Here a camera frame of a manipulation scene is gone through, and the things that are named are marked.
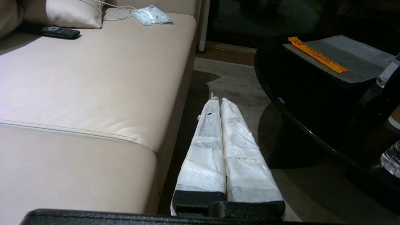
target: round coffee table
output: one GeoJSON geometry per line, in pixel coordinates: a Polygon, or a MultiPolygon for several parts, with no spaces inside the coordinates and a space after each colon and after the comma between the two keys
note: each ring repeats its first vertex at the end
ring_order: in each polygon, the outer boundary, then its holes
{"type": "Polygon", "coordinates": [[[254,67],[265,93],[282,113],[266,161],[271,168],[308,167],[330,151],[348,165],[348,178],[390,210],[400,213],[400,185],[377,176],[355,160],[360,151],[349,132],[351,111],[374,82],[348,84],[306,62],[282,44],[298,36],[303,42],[325,36],[296,34],[265,41],[257,50],[254,67]]]}

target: sofa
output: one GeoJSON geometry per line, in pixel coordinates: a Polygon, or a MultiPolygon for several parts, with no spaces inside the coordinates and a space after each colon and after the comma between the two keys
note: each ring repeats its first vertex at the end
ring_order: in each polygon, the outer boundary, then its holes
{"type": "Polygon", "coordinates": [[[73,1],[0,3],[0,225],[17,225],[38,208],[157,212],[193,69],[200,1],[106,1],[154,4],[174,19],[162,26],[103,20],[121,15],[90,0],[76,1],[100,12],[100,24],[88,14],[73,21],[63,11],[75,10],[73,1]],[[26,22],[61,24],[81,37],[17,29],[26,22]]]}

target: white cable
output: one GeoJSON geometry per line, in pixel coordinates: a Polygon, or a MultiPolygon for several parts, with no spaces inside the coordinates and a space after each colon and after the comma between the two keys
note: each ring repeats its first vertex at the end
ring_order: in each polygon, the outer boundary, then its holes
{"type": "Polygon", "coordinates": [[[99,0],[92,0],[92,1],[99,2],[99,3],[101,3],[101,4],[105,4],[105,5],[109,5],[109,6],[113,6],[113,7],[115,7],[115,12],[116,12],[116,13],[118,13],[118,14],[124,16],[124,17],[122,17],[122,18],[117,18],[117,19],[106,19],[106,18],[103,18],[104,20],[107,20],[107,21],[124,20],[124,19],[126,19],[126,18],[128,18],[128,17],[132,17],[132,16],[127,16],[127,15],[124,14],[124,13],[118,12],[118,11],[120,11],[120,10],[129,10],[129,11],[133,10],[133,11],[139,12],[137,8],[132,7],[132,6],[115,6],[115,5],[113,5],[113,4],[110,4],[110,3],[107,3],[107,2],[102,2],[102,1],[99,1],[99,0]]]}

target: black feature phone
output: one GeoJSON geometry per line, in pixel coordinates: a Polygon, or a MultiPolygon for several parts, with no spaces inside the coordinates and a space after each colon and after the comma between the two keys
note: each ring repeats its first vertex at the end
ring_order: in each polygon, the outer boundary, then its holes
{"type": "Polygon", "coordinates": [[[77,38],[80,31],[67,29],[59,26],[46,26],[40,30],[42,35],[52,36],[57,38],[77,38]]]}

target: orange plastic strip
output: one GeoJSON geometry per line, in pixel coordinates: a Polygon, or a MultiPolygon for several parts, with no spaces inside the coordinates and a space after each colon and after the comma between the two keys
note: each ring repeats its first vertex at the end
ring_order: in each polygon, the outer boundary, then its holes
{"type": "Polygon", "coordinates": [[[313,48],[310,46],[306,45],[302,41],[300,41],[297,37],[291,37],[289,38],[289,41],[297,48],[302,50],[303,52],[309,54],[311,57],[314,59],[322,62],[332,70],[338,72],[338,73],[343,73],[349,71],[348,69],[342,67],[341,65],[337,64],[336,62],[332,61],[328,57],[322,55],[321,53],[315,51],[313,48]]]}

